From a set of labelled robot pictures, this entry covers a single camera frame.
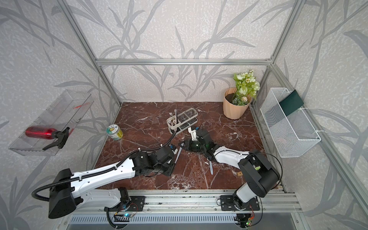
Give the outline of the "light blue long toothbrush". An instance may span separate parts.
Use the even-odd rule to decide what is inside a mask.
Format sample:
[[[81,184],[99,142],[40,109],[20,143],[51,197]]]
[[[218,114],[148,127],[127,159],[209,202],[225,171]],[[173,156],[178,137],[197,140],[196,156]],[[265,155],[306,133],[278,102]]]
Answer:
[[[179,156],[180,156],[180,154],[181,154],[181,152],[182,152],[182,150],[183,150],[183,143],[180,143],[179,144],[179,150],[178,150],[178,153],[177,153],[177,156],[176,156],[176,159],[175,159],[175,164],[177,163],[177,161],[178,161],[178,159],[179,159]]]

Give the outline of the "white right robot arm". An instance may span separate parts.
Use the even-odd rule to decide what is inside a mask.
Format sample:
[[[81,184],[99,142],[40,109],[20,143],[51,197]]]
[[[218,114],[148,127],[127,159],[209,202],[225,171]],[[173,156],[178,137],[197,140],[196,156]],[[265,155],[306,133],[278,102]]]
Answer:
[[[255,197],[265,197],[282,179],[276,167],[257,149],[240,151],[220,146],[214,142],[206,129],[192,130],[191,138],[180,143],[188,152],[204,155],[210,162],[227,164],[239,169],[245,180],[233,194],[239,209]]]

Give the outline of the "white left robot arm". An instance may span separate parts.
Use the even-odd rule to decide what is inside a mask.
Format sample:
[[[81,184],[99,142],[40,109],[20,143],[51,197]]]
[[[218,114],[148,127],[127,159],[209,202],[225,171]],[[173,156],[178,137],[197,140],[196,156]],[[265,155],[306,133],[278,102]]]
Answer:
[[[86,205],[91,206],[94,202],[107,208],[121,206],[127,198],[120,189],[115,190],[116,195],[105,195],[98,199],[92,197],[92,192],[97,192],[100,187],[110,183],[137,176],[170,176],[178,153],[178,148],[171,143],[174,136],[157,148],[135,150],[123,160],[108,166],[85,172],[62,170],[53,183],[35,189],[31,196],[49,203],[50,219],[67,216]]]

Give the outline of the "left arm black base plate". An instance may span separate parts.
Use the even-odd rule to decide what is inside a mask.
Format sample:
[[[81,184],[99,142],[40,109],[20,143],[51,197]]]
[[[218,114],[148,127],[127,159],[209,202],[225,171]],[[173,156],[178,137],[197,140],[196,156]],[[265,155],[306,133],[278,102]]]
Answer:
[[[131,196],[130,202],[127,204],[118,204],[113,208],[109,208],[109,211],[131,211],[142,212],[145,205],[145,196]]]

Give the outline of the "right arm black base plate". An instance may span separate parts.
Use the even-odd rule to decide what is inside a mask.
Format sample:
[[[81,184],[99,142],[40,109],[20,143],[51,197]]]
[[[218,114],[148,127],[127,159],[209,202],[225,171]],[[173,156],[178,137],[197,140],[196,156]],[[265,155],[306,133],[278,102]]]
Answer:
[[[231,195],[221,195],[220,206],[222,211],[259,211],[261,209],[257,197],[245,203]]]

